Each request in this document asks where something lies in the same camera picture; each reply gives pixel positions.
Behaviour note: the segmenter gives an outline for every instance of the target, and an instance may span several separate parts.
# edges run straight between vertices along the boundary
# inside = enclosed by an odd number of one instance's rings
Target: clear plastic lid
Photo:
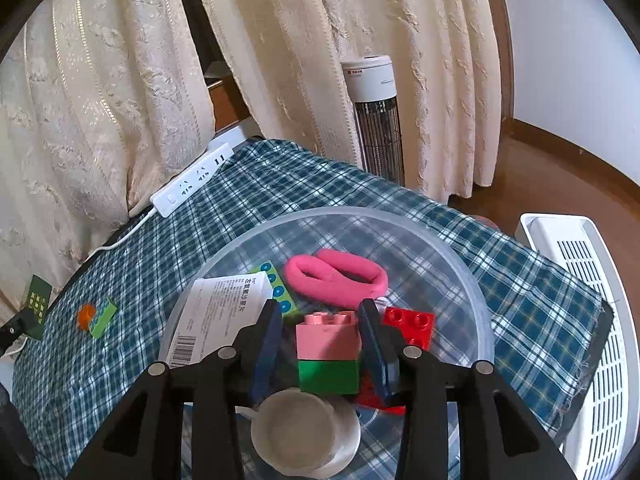
[[[441,361],[470,366],[480,359],[494,360],[494,333],[486,301],[478,282],[456,253],[423,224],[377,209],[350,206],[308,209],[279,216],[245,232],[218,251],[178,298],[166,326],[159,358],[167,357],[194,280],[242,274],[268,260],[283,277],[282,266],[290,257],[314,254],[322,248],[347,251],[375,261],[388,274],[386,298],[390,304],[434,313],[436,323],[430,352]],[[296,295],[293,290],[290,293],[302,312],[331,310]],[[294,334],[293,327],[285,325],[274,377],[277,389],[297,385]],[[459,451],[455,404],[449,405],[448,412],[449,461],[453,462]],[[367,431],[373,435],[378,431],[401,434],[401,416],[378,413],[367,414],[366,418],[371,418]],[[189,421],[186,416],[183,450],[188,448]],[[261,460],[252,449],[250,438],[242,434],[242,428],[240,425],[242,450],[255,459],[251,478],[280,478],[270,468],[260,467]],[[190,463],[190,456],[183,453],[183,457]],[[350,466],[336,478],[346,478],[349,472]]]

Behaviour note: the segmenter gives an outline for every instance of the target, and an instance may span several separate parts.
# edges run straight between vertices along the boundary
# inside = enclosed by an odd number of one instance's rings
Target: wooden door frame
[[[511,46],[511,27],[505,0],[489,0],[495,37],[500,57],[500,85],[502,87],[502,115],[500,136],[508,132],[513,119],[513,47]]]

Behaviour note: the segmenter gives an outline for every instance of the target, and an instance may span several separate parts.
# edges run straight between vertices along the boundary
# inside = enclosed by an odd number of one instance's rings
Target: small orange object
[[[91,303],[85,303],[78,311],[78,326],[80,330],[88,332],[89,324],[95,316],[95,307]]]

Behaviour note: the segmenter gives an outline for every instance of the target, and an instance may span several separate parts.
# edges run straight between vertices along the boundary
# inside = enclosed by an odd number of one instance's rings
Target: tower fan
[[[341,63],[358,128],[364,169],[404,186],[394,67],[389,56]]]

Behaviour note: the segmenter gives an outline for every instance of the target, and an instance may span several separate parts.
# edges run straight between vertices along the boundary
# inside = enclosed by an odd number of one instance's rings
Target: plaid tablecloth
[[[580,388],[599,295],[453,209],[290,142],[268,140],[237,153],[172,216],[154,216],[128,243],[101,253],[60,295],[43,341],[28,343],[14,372],[14,401],[39,451],[63,473],[70,470],[156,359],[166,320],[190,277],[225,244],[276,216],[334,205],[405,216],[434,229],[455,250],[492,313],[498,370],[544,427],[556,431]],[[76,313],[105,296],[120,310],[94,340],[77,329]],[[392,479],[399,437],[364,428],[350,478]],[[244,453],[243,459],[252,476],[254,457]],[[45,479],[57,477],[43,460],[38,469]]]

